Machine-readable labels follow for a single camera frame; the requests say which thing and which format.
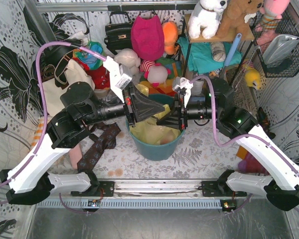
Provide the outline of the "yellow plastic trash bag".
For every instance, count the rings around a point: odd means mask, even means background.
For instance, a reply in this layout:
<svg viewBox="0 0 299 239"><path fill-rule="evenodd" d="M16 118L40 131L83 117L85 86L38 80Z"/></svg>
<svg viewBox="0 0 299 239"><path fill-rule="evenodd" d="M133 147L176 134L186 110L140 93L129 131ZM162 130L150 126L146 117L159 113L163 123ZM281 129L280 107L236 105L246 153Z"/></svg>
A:
<svg viewBox="0 0 299 239"><path fill-rule="evenodd" d="M146 96L162 104L165 110L142 122L136 123L135 126L130 126L130 133L139 141L150 145L164 145L176 140L181 135L180 130L156 124L157 120L170 112L170 105L173 103L173 98L164 94L149 95L149 90L141 90L141 93L145 93L145 91L147 91Z"/></svg>

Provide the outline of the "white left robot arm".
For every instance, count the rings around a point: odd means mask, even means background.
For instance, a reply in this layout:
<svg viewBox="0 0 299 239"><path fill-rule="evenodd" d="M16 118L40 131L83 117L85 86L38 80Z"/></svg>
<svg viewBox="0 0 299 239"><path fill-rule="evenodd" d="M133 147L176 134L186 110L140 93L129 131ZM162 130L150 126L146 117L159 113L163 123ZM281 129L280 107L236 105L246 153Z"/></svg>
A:
<svg viewBox="0 0 299 239"><path fill-rule="evenodd" d="M70 193L72 196L97 196L100 182L91 169L84 167L77 174L56 175L47 171L62 155L69 152L91 132L88 126L126 116L130 125L164 112L162 104L143 95L133 83L124 89L124 99L115 106L103 104L85 82L69 86L60 97L65 108L47 124L43 141L14 169L2 170L0 179L8 182L8 203L34 205L51 194Z"/></svg>

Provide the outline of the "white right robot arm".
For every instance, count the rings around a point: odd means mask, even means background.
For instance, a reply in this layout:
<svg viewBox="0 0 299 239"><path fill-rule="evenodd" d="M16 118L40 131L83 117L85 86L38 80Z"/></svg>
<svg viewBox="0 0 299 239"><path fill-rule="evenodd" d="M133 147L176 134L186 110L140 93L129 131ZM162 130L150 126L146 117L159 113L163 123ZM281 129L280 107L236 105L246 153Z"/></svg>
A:
<svg viewBox="0 0 299 239"><path fill-rule="evenodd" d="M214 140L217 133L245 148L268 172L267 176L226 170L216 181L203 181L204 196L238 197L254 194L266 197L276 208L289 211L299 205L299 166L292 162L266 135L257 120L245 109L233 104L234 89L219 78L199 75L193 80L176 77L170 112L157 121L179 130L188 120L211 120Z"/></svg>

